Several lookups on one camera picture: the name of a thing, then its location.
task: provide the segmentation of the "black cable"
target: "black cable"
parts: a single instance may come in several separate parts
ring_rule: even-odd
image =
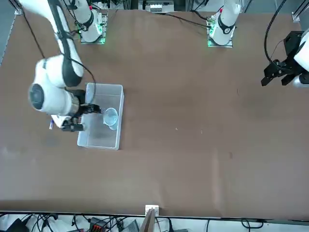
[[[172,221],[169,218],[168,220],[169,220],[169,232],[174,232]]]
[[[204,20],[208,19],[208,17],[201,16],[201,14],[199,12],[197,12],[196,10],[191,10],[191,12],[197,14],[197,16],[200,17],[201,19],[204,19]]]
[[[94,89],[93,89],[92,99],[91,99],[91,101],[90,101],[88,104],[92,104],[93,101],[94,101],[94,99],[95,99],[96,91],[97,91],[97,82],[96,82],[96,80],[95,80],[94,75],[93,75],[92,72],[91,72],[85,65],[83,65],[82,63],[80,63],[80,62],[78,62],[78,61],[72,59],[71,57],[68,57],[68,56],[64,55],[63,53],[62,53],[62,55],[63,55],[65,58],[67,58],[68,60],[73,61],[73,62],[79,64],[80,66],[82,66],[82,67],[91,75],[91,78],[92,78],[93,83],[94,83]]]
[[[119,220],[119,222],[123,221],[124,219],[126,219],[127,217],[124,217],[122,219]],[[114,228],[117,224],[114,224],[110,229],[108,229],[106,232],[111,232],[112,228]]]
[[[42,219],[42,217],[41,217],[41,215],[39,214],[39,215],[38,215],[38,218],[37,218],[37,227],[38,227],[39,232],[42,232],[42,230],[40,230],[40,227],[39,227],[39,221],[40,221],[40,219]]]
[[[79,27],[81,30],[86,31],[86,29],[84,28],[84,26],[83,26],[80,22],[77,21],[74,10],[72,10],[72,12],[73,12],[73,14],[72,14],[71,11],[69,10],[69,7],[68,7],[68,5],[66,4],[65,0],[63,0],[63,3],[65,4],[65,6],[66,6],[66,8],[67,8],[69,14],[71,15],[71,17],[74,19],[75,24],[77,24],[78,27]]]
[[[31,230],[31,232],[33,232],[33,230],[34,230],[34,227],[35,227],[35,225],[37,225],[38,224],[38,222],[39,222],[39,216],[37,217],[37,221],[34,223],[34,225],[33,225],[33,227],[32,227],[32,230]]]
[[[90,218],[86,218],[84,214],[82,214],[83,218],[85,218],[89,223],[91,222]]]
[[[242,226],[248,229],[248,232],[250,232],[251,229],[260,229],[264,226],[264,222],[261,222],[260,226],[251,226],[249,221],[246,218],[242,218],[240,221],[241,221]]]
[[[30,215],[32,216],[33,214],[27,214],[26,216],[22,217],[20,220],[22,221],[23,219],[25,219],[26,217],[28,217]]]
[[[300,5],[299,7],[296,9],[296,11],[294,11],[294,14],[296,14],[296,12],[299,10],[299,8],[306,2],[307,0],[304,0]]]
[[[195,8],[195,11],[196,11],[203,3],[205,3],[204,6],[206,6],[208,2],[209,2],[209,0],[204,0],[204,1],[202,1],[202,2]]]
[[[101,8],[99,8],[97,5],[95,5],[95,4],[93,4],[93,3],[92,3],[91,5],[94,6],[94,7],[96,7],[96,8],[99,9],[99,10],[101,9]]]
[[[280,40],[278,43],[277,43],[277,45],[275,46],[275,49],[274,49],[274,51],[272,52],[272,54],[271,54],[271,56],[270,56],[270,59],[272,58],[272,56],[274,55],[274,53],[275,53],[275,51],[276,51],[276,49],[277,49],[277,47],[278,47],[278,45],[283,41],[283,40]]]
[[[159,221],[158,221],[158,218],[155,218],[156,219],[156,222],[158,223],[158,227],[159,227],[159,230],[160,230],[160,232],[161,232],[161,227],[160,227],[160,223],[159,223]]]
[[[43,229],[45,228],[45,226],[47,225],[47,227],[49,228],[49,230],[50,230],[51,232],[54,232],[53,229],[51,228],[50,224],[49,224],[49,221],[48,221],[48,219],[49,219],[49,218],[52,218],[53,216],[51,216],[51,214],[49,214],[49,215],[44,216],[44,217],[45,217],[45,220],[43,221],[44,227],[42,228],[42,231],[43,231]]]
[[[30,23],[29,23],[29,21],[28,21],[28,19],[27,19],[27,17],[26,17],[25,12],[24,12],[24,18],[25,18],[26,23],[28,24],[28,27],[29,27],[29,29],[30,29],[30,31],[31,31],[31,34],[32,34],[32,36],[33,36],[33,38],[34,38],[35,43],[37,44],[37,47],[38,47],[38,49],[39,49],[39,51],[40,51],[42,57],[45,59],[45,55],[44,55],[44,53],[43,53],[43,50],[41,49],[41,46],[39,45],[39,42],[38,42],[38,40],[37,40],[37,37],[35,36],[35,34],[34,34],[33,30],[32,30],[32,27],[30,26]]]
[[[206,232],[208,232],[209,222],[210,222],[210,220],[207,221]]]
[[[283,0],[283,1],[282,1],[282,3],[280,4],[280,6],[278,7],[278,9],[276,10],[275,14],[273,15],[273,17],[272,17],[272,19],[271,19],[271,21],[270,21],[270,23],[269,23],[269,25],[268,25],[268,27],[267,27],[267,29],[266,29],[265,39],[264,39],[264,52],[265,52],[265,55],[266,55],[266,58],[268,59],[268,61],[269,61],[270,63],[273,63],[273,65],[275,65],[275,67],[276,67],[278,70],[284,71],[284,72],[286,72],[287,74],[292,74],[292,73],[293,73],[292,70],[282,68],[282,67],[278,66],[275,62],[273,62],[273,61],[271,60],[271,58],[269,57],[268,52],[267,52],[267,37],[268,37],[269,29],[270,29],[272,23],[274,22],[274,20],[275,20],[275,18],[277,17],[279,11],[281,10],[282,6],[285,4],[286,1],[287,1],[287,0]]]
[[[161,14],[161,15],[168,15],[168,16],[171,16],[171,17],[174,17],[174,18],[177,18],[177,19],[186,21],[186,22],[188,22],[188,23],[192,23],[192,24],[198,25],[198,26],[200,26],[200,27],[211,28],[211,26],[207,26],[207,25],[204,25],[204,24],[196,23],[196,22],[190,21],[190,20],[185,19],[185,18],[181,18],[181,17],[176,16],[176,15],[166,14],[166,13],[157,13],[157,15],[160,15],[160,14]]]
[[[309,5],[309,2],[307,2],[307,4],[304,6],[304,8],[296,15],[296,18],[300,16],[301,13],[303,13],[303,11],[305,9],[307,9],[307,6]]]
[[[222,7],[220,7],[217,12],[219,12],[223,7],[224,7],[224,5]]]
[[[77,227],[77,224],[76,224],[76,216],[75,216],[75,215],[73,216],[73,222],[74,222],[74,225],[75,225],[77,231],[78,231],[78,232],[82,232],[82,231]]]

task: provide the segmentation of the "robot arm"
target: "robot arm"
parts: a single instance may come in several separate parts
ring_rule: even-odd
[[[37,63],[29,101],[36,110],[52,115],[56,125],[63,130],[83,130],[82,125],[72,119],[84,113],[100,113],[100,109],[96,105],[85,106],[83,90],[80,90],[82,94],[65,90],[65,87],[80,84],[84,70],[61,4],[58,0],[20,0],[20,3],[50,21],[62,53]]]
[[[302,34],[294,60],[302,67],[302,73],[293,80],[295,87],[309,87],[309,29]]]
[[[87,0],[64,0],[68,10],[76,17],[79,24],[81,37],[87,43],[95,42],[103,31],[100,30],[102,22],[102,13],[96,10],[90,10]]]
[[[283,40],[287,58],[274,60],[264,69],[262,86],[268,85],[275,77],[284,76],[283,86],[293,83],[295,87],[309,87],[309,30],[291,31]]]
[[[232,38],[235,22],[241,11],[239,0],[225,0],[222,12],[215,15],[216,26],[210,38],[218,45],[226,45]]]

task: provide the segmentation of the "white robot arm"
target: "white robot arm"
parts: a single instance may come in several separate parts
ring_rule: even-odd
[[[100,108],[85,104],[84,90],[65,90],[65,87],[80,84],[84,70],[61,4],[59,0],[20,0],[20,3],[50,21],[62,53],[37,63],[29,101],[36,110],[52,115],[62,130],[82,131],[83,126],[77,123],[76,118],[85,113],[100,113]]]
[[[102,23],[102,13],[90,10],[87,0],[63,1],[81,26],[81,37],[88,43],[96,41],[103,34],[103,31],[99,29]]]
[[[216,26],[210,34],[216,44],[226,45],[231,40],[240,11],[240,0],[225,0],[222,12],[215,15]]]

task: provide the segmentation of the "metal frame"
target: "metal frame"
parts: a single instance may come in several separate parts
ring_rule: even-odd
[[[309,0],[303,0],[299,7],[292,12],[293,22],[300,22],[299,17],[309,8]]]
[[[16,15],[22,15],[23,14],[23,8],[19,1],[17,0],[8,0],[9,3],[15,8],[15,14]]]

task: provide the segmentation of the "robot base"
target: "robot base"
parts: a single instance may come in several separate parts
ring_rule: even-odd
[[[102,14],[102,23],[98,25],[98,30],[102,32],[102,35],[98,37],[94,42],[86,42],[83,38],[81,38],[81,44],[105,44],[106,40],[106,31],[107,31],[107,19],[108,14]]]
[[[207,26],[211,26],[211,28],[207,28],[207,45],[208,47],[233,47],[233,41],[232,39],[226,44],[226,45],[218,45],[216,44],[213,39],[210,37],[210,34],[212,33],[212,29],[216,26],[215,16],[210,17],[207,21]]]

